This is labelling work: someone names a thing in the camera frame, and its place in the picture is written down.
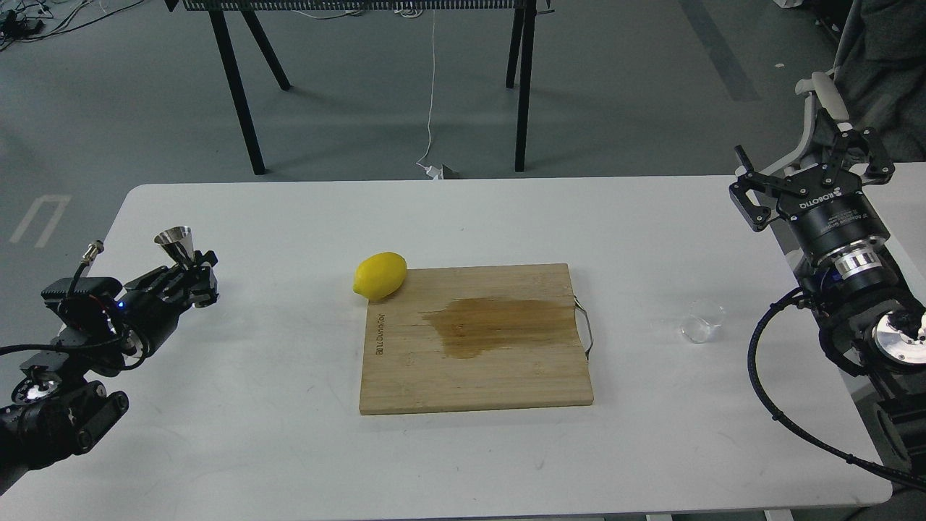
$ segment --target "metal jigger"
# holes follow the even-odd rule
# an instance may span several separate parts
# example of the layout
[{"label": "metal jigger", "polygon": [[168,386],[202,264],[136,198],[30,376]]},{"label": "metal jigger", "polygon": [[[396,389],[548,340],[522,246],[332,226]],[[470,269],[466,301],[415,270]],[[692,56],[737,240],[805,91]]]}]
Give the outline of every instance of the metal jigger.
[{"label": "metal jigger", "polygon": [[193,230],[189,226],[175,226],[155,236],[155,244],[162,247],[183,270],[194,266]]}]

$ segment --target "wooden cutting board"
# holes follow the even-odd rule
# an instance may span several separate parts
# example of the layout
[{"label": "wooden cutting board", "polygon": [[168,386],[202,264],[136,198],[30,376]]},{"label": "wooden cutting board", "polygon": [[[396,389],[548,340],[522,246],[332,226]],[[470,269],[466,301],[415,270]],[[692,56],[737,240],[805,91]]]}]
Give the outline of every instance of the wooden cutting board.
[{"label": "wooden cutting board", "polygon": [[408,270],[367,308],[361,414],[592,403],[569,266]]}]

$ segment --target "gray floor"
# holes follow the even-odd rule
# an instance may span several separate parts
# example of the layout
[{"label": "gray floor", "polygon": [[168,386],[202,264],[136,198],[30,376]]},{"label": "gray floor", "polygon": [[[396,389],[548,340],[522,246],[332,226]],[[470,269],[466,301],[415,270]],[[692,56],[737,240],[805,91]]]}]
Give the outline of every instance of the gray floor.
[{"label": "gray floor", "polygon": [[[64,16],[73,2],[50,6]],[[128,4],[105,2],[107,11]],[[373,12],[326,21],[261,13],[295,85],[289,93],[277,88],[243,20],[230,13],[271,170],[260,178],[250,171],[205,13],[169,13],[146,2],[67,35],[11,45],[0,54],[0,343],[54,335],[58,321],[39,292],[73,273],[85,245],[106,235],[139,184],[425,182],[415,162],[428,145],[433,23],[433,145],[424,163],[446,164],[463,178],[728,173],[736,144],[758,167],[767,165],[800,136],[795,82],[827,70],[835,51],[807,11],[769,0],[560,0],[554,7],[537,24],[524,173],[513,170],[518,94],[504,88],[505,12],[418,19]],[[90,5],[75,25],[101,14]],[[44,244],[52,202],[16,234],[42,196],[69,197]],[[259,209],[242,208],[251,211]],[[152,266],[162,261],[153,248]],[[0,361],[5,388],[19,379],[19,360]],[[922,505],[912,496],[857,519],[887,518],[883,509],[902,510],[911,500]],[[851,512],[795,512],[795,519]],[[890,518],[919,519],[912,513],[922,510],[907,512]]]}]

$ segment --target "liquid stain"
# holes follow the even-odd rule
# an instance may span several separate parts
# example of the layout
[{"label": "liquid stain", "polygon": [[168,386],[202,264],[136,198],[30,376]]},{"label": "liquid stain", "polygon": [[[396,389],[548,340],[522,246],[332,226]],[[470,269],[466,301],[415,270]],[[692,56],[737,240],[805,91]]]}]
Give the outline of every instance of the liquid stain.
[{"label": "liquid stain", "polygon": [[423,313],[452,358],[471,359],[485,351],[569,342],[575,330],[571,305],[546,300],[456,299],[442,311]]}]

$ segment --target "gray fabric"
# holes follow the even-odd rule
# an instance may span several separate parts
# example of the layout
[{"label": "gray fabric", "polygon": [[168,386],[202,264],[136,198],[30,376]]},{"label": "gray fabric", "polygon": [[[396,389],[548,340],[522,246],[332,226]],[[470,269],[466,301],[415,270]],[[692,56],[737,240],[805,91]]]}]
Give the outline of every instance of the gray fabric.
[{"label": "gray fabric", "polygon": [[926,2],[856,0],[835,65],[853,123],[877,129],[893,160],[926,160]]}]

